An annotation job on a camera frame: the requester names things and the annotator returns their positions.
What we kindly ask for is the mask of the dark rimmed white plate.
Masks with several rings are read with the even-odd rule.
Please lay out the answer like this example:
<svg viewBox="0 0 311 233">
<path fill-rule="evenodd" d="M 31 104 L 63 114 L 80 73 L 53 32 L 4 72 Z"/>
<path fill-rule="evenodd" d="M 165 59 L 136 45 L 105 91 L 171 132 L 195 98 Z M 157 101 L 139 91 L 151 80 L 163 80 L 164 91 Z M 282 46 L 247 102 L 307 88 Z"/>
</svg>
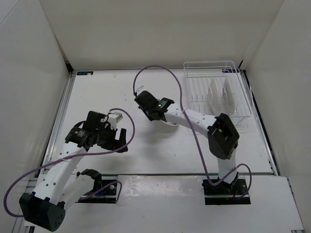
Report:
<svg viewBox="0 0 311 233">
<path fill-rule="evenodd" d="M 219 104 L 218 86 L 214 78 L 211 79 L 208 88 L 208 103 L 215 115 L 220 114 L 221 107 Z"/>
</svg>

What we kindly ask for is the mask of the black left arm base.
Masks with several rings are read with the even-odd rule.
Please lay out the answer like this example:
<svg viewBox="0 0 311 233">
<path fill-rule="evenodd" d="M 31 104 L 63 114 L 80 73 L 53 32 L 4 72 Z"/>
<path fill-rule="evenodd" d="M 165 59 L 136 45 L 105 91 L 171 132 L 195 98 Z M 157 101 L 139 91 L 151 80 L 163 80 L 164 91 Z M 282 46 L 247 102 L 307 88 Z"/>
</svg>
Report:
<svg viewBox="0 0 311 233">
<path fill-rule="evenodd" d="M 78 199 L 79 203 L 116 204 L 119 201 L 122 182 L 119 180 L 96 180 L 94 188 Z"/>
</svg>

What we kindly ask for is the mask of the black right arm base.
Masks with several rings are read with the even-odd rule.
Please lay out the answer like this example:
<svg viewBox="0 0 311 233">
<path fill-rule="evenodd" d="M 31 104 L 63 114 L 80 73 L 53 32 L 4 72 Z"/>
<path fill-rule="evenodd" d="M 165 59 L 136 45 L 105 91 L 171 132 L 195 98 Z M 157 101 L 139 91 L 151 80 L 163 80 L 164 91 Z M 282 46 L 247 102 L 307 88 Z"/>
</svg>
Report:
<svg viewBox="0 0 311 233">
<path fill-rule="evenodd" d="M 203 180 L 205 205 L 250 205 L 251 200 L 244 177 L 238 178 L 234 184 L 220 183 L 212 186 L 208 180 Z"/>
</svg>

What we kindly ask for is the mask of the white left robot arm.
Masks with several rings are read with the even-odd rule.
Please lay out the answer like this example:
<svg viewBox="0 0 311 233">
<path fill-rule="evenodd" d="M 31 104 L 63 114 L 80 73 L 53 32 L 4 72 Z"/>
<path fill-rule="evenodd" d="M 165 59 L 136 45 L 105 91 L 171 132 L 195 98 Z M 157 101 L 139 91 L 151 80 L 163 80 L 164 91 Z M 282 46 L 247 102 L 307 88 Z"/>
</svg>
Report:
<svg viewBox="0 0 311 233">
<path fill-rule="evenodd" d="M 117 123 L 121 120 L 122 114 L 118 112 L 101 114 L 90 111 L 85 121 L 72 127 L 58 159 L 52 163 L 42 182 L 19 199 L 26 221 L 55 232 L 74 203 L 104 194 L 119 184 L 118 181 L 104 182 L 101 173 L 93 169 L 78 172 L 72 183 L 68 180 L 93 146 L 119 153 L 128 151 L 126 129 L 121 129 L 120 137 L 116 138 Z"/>
</svg>

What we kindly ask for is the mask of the white plate colourful print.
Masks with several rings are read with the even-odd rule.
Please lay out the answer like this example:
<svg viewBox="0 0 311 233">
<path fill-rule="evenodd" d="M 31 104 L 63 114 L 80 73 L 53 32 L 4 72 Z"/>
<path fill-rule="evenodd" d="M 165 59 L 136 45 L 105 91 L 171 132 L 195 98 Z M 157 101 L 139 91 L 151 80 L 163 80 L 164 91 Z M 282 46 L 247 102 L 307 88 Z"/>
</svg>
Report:
<svg viewBox="0 0 311 233">
<path fill-rule="evenodd" d="M 227 78 L 224 80 L 224 84 L 222 88 L 222 96 L 223 96 L 223 103 L 224 103 L 227 113 L 229 115 L 235 114 L 234 93 L 233 93 L 231 84 Z"/>
</svg>

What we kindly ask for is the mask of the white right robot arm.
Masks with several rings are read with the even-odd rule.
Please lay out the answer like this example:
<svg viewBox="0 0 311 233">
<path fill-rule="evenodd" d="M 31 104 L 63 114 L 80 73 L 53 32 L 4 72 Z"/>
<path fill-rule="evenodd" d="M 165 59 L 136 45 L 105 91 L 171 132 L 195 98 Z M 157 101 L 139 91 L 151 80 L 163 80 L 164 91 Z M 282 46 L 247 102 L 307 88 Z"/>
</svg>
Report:
<svg viewBox="0 0 311 233">
<path fill-rule="evenodd" d="M 184 126 L 207 138 L 209 150 L 218 162 L 219 190 L 229 194 L 236 188 L 236 148 L 240 135 L 228 115 L 210 116 L 193 110 L 182 110 L 173 100 L 158 100 L 146 90 L 135 93 L 135 102 L 150 121 Z"/>
</svg>

